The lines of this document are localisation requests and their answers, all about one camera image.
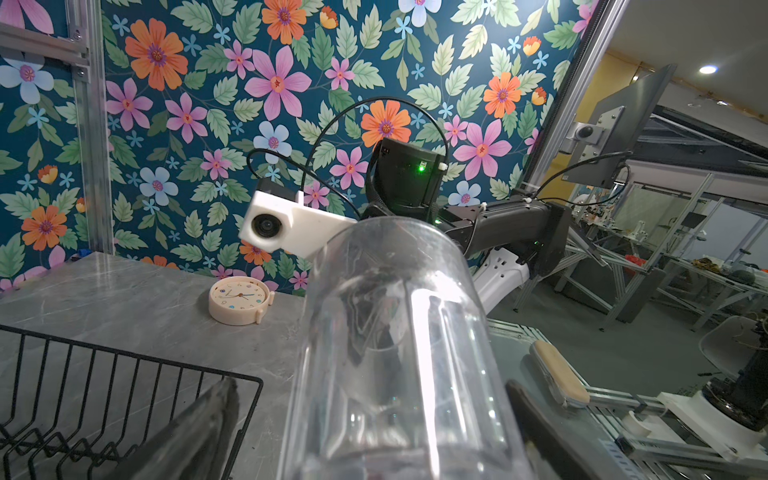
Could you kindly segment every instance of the white clock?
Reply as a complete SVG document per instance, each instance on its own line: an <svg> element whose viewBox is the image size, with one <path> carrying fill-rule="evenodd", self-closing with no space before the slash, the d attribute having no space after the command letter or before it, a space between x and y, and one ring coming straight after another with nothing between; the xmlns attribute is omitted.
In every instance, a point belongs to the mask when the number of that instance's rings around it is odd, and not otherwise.
<svg viewBox="0 0 768 480"><path fill-rule="evenodd" d="M214 283L208 293L208 312L227 325L261 323L275 293L249 276L230 276Z"/></svg>

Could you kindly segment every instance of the gray floor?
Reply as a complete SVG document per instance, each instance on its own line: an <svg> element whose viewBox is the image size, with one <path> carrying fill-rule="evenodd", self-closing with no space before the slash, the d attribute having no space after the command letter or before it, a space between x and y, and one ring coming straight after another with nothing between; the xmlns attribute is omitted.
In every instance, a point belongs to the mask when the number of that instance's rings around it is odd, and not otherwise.
<svg viewBox="0 0 768 480"><path fill-rule="evenodd" d="M545 283L519 313L512 310L514 295L488 316L540 329L590 385L649 396L687 394L707 381L698 373L714 371L698 346L712 324L691 332L696 317L690 312L649 302L634 322L604 325L604 314Z"/></svg>

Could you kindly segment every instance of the black wire rack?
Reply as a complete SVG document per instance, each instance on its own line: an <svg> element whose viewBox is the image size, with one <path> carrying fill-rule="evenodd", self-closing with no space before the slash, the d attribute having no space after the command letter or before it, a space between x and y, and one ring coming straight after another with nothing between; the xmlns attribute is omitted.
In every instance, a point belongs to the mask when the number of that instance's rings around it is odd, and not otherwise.
<svg viewBox="0 0 768 480"><path fill-rule="evenodd" d="M235 380L241 405L253 400L230 440L222 480L229 478L262 379L0 325L5 480L102 478L227 377Z"/></svg>

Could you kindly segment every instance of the camera lens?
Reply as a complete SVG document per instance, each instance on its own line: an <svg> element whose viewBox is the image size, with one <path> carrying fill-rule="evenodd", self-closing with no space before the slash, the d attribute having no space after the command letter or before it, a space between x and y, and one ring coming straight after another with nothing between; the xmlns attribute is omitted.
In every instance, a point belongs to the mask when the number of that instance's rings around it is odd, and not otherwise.
<svg viewBox="0 0 768 480"><path fill-rule="evenodd" d="M261 214L253 219L252 226L260 237L271 238L280 233L282 224L274 215Z"/></svg>

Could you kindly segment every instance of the orange flower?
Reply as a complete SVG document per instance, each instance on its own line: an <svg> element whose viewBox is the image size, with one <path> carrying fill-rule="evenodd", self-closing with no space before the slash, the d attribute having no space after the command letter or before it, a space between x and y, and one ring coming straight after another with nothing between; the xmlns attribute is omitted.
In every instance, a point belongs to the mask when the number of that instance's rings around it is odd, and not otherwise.
<svg viewBox="0 0 768 480"><path fill-rule="evenodd" d="M534 92L531 94L531 103L534 105L543 105L547 102L547 92L544 91L544 88L537 88L534 90Z"/></svg>
<svg viewBox="0 0 768 480"><path fill-rule="evenodd" d="M362 134L366 147L372 147L382 138L404 142L410 140L411 130L405 126L411 123L411 118L407 111L400 110L400 102L387 100L385 109L383 101L375 101L371 105L371 114L365 114L360 124L363 130L367 130Z"/></svg>
<svg viewBox="0 0 768 480"><path fill-rule="evenodd" d="M240 245L240 253L245 255L245 261L247 261L248 263L254 263L256 265L264 265L264 262L269 262L270 260L272 260L272 256L269 255L264 250L254 247L253 245L246 242L245 240L241 240L241 242L243 242L243 244Z"/></svg>
<svg viewBox="0 0 768 480"><path fill-rule="evenodd" d="M47 210L37 207L32 211L32 216L24 219L22 230L25 233L22 239L26 245L35 244L35 250L45 250L45 245L55 247L58 238L67 233L67 226L63 223L67 216L58 212L58 207L48 205Z"/></svg>
<svg viewBox="0 0 768 480"><path fill-rule="evenodd" d="M179 36L171 33L165 36L165 24L154 18L150 18L149 30L144 20L138 20L131 25L131 33L136 38L125 39L125 53L136 60L131 62L131 67L139 78L149 75L149 86L155 90L174 90L181 85L179 74L187 74L189 61L182 55L177 55L184 50Z"/></svg>
<svg viewBox="0 0 768 480"><path fill-rule="evenodd" d="M541 47L541 40L538 37L528 37L523 42L523 53L530 57L538 51L539 47Z"/></svg>
<svg viewBox="0 0 768 480"><path fill-rule="evenodd" d="M339 26L339 16L330 7L323 7L323 10L320 10L320 24L333 30Z"/></svg>
<svg viewBox="0 0 768 480"><path fill-rule="evenodd" d="M56 181L56 177L58 177L58 168L52 167L51 165L45 165L43 168L38 170L38 178L40 181L44 184L52 184Z"/></svg>
<svg viewBox="0 0 768 480"><path fill-rule="evenodd" d="M301 0L264 0L267 8L261 11L264 23L270 25L266 30L273 40L280 37L280 43L290 45L294 38L301 38L306 24L306 11L301 9Z"/></svg>
<svg viewBox="0 0 768 480"><path fill-rule="evenodd" d="M519 78L512 78L512 74L505 71L501 77L493 77L488 86L491 90L485 91L483 100L488 102L485 111L489 115L493 114L496 118L502 118L505 114L515 111L515 102L520 101L521 96L518 90L520 87Z"/></svg>
<svg viewBox="0 0 768 480"><path fill-rule="evenodd" d="M150 257L144 257L141 259L141 261L144 263L149 263L150 265L165 266L167 268L179 270L179 267L176 266L176 263L168 263L168 259L161 257L160 255L155 255L154 259L151 259Z"/></svg>

